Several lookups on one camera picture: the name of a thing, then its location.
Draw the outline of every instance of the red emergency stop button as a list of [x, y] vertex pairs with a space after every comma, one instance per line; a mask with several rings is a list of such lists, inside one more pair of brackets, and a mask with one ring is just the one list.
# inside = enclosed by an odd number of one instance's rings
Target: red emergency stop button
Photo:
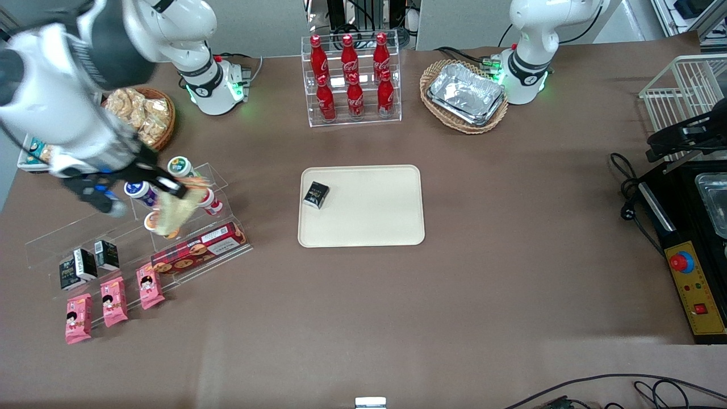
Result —
[[680, 251], [669, 257], [669, 265], [676, 271], [688, 274], [694, 270], [694, 259], [686, 251]]

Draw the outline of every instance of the pink snack package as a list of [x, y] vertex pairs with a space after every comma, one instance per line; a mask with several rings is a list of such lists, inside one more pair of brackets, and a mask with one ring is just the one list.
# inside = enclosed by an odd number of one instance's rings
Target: pink snack package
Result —
[[151, 263], [147, 263], [137, 270], [137, 283], [139, 283], [139, 298], [141, 298], [142, 308], [149, 309], [151, 306], [164, 301], [164, 296], [161, 294], [159, 274], [154, 271]]
[[126, 291], [124, 278], [117, 277], [101, 284], [101, 302], [103, 303], [103, 322], [110, 327], [129, 319], [126, 313]]
[[68, 300], [65, 307], [65, 342], [68, 345], [91, 338], [91, 295]]

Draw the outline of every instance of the wicker basket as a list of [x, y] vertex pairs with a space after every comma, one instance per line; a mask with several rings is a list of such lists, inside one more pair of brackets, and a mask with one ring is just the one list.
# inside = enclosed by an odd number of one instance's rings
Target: wicker basket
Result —
[[442, 68], [444, 68], [445, 65], [453, 63], [464, 64], [465, 67], [472, 70], [472, 72], [480, 74], [482, 76], [485, 75], [484, 71], [470, 63], [465, 63], [457, 60], [438, 61], [430, 65], [429, 68], [427, 68], [422, 74], [422, 78], [419, 79], [419, 93], [422, 97], [422, 102], [427, 107], [427, 109], [429, 109], [429, 111], [434, 114], [434, 116], [436, 116], [440, 121], [442, 121], [443, 124], [452, 128], [453, 130], [458, 130], [468, 135], [477, 135], [491, 130], [502, 120], [502, 117], [505, 116], [505, 113], [507, 112], [507, 97], [505, 97], [505, 100], [502, 101], [497, 111], [495, 111], [495, 113], [492, 115], [490, 120], [487, 121], [487, 124], [485, 124], [484, 127], [475, 127], [471, 124], [468, 124], [464, 119], [459, 118], [452, 112], [449, 112], [446, 109], [440, 107], [427, 97], [427, 88], [429, 88], [429, 86], [434, 82], [439, 73], [442, 71]]
[[[174, 108], [172, 99], [162, 91], [147, 87], [138, 87], [135, 88], [135, 90], [149, 100], [163, 99], [166, 101], [166, 106], [169, 107], [169, 123], [166, 125], [166, 130], [161, 134], [161, 137], [159, 137], [159, 139], [150, 146], [152, 149], [161, 151], [169, 143], [172, 139], [172, 135], [174, 134], [174, 123], [177, 121], [177, 110]], [[106, 100], [101, 102], [101, 106], [106, 106]]]

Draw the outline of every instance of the red button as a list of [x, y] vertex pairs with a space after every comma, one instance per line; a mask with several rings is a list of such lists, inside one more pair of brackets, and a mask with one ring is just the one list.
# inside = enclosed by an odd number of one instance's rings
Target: red button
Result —
[[681, 254], [674, 254], [669, 258], [669, 264], [676, 271], [684, 271], [689, 267], [689, 262], [686, 257]]

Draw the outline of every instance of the red switch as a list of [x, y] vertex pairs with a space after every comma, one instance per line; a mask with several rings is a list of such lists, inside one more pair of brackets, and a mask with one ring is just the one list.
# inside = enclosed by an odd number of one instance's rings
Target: red switch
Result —
[[697, 315], [706, 314], [707, 306], [704, 304], [694, 304], [694, 312], [696, 312]]

